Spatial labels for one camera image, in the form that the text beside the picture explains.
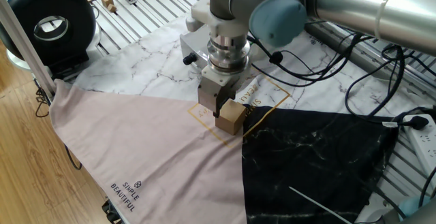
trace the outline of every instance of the wooden block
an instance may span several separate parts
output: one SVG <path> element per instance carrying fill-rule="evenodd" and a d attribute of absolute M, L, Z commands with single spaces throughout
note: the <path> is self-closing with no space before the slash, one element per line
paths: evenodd
<path fill-rule="evenodd" d="M 102 0 L 102 4 L 104 7 L 108 8 L 108 9 L 109 9 L 109 5 L 111 5 L 111 4 L 115 5 L 114 0 Z"/>
<path fill-rule="evenodd" d="M 215 126 L 230 135 L 236 135 L 243 126 L 246 112 L 246 107 L 228 99 L 219 112 L 219 118 L 215 118 Z"/>
<path fill-rule="evenodd" d="M 110 4 L 109 6 L 108 6 L 108 10 L 110 11 L 110 12 L 115 12 L 116 11 L 116 7 L 115 7 L 115 5 L 113 5 L 113 4 Z"/>

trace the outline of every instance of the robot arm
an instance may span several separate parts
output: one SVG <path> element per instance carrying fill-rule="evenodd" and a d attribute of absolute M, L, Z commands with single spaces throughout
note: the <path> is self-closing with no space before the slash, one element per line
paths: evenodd
<path fill-rule="evenodd" d="M 248 30 L 271 46 L 285 46 L 310 16 L 436 55 L 436 0 L 203 0 L 191 13 L 190 31 L 210 28 L 198 100 L 215 116 L 249 72 Z"/>

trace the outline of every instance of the power strip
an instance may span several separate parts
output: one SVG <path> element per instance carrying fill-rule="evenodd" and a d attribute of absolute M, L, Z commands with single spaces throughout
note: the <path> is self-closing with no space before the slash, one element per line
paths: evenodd
<path fill-rule="evenodd" d="M 429 121 L 428 125 L 421 130 L 405 126 L 405 131 L 428 176 L 436 167 L 436 124 L 428 114 L 407 115 L 403 121 L 409 122 L 415 116 L 426 118 Z M 436 176 L 433 177 L 431 185 L 433 188 L 436 187 Z"/>

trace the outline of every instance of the wooden floor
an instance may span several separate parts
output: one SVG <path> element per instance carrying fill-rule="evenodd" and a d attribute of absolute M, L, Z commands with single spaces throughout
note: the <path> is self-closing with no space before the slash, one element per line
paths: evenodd
<path fill-rule="evenodd" d="M 108 223 L 104 192 L 71 166 L 50 118 L 35 116 L 36 90 L 0 43 L 0 223 Z"/>

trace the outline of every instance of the black cloth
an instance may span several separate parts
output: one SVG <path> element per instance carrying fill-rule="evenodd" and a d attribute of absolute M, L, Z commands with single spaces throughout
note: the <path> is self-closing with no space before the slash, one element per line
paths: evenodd
<path fill-rule="evenodd" d="M 269 111 L 256 108 L 247 132 Z M 354 222 L 395 144 L 387 129 L 348 114 L 276 109 L 243 142 L 248 223 L 343 223 L 289 186 Z"/>

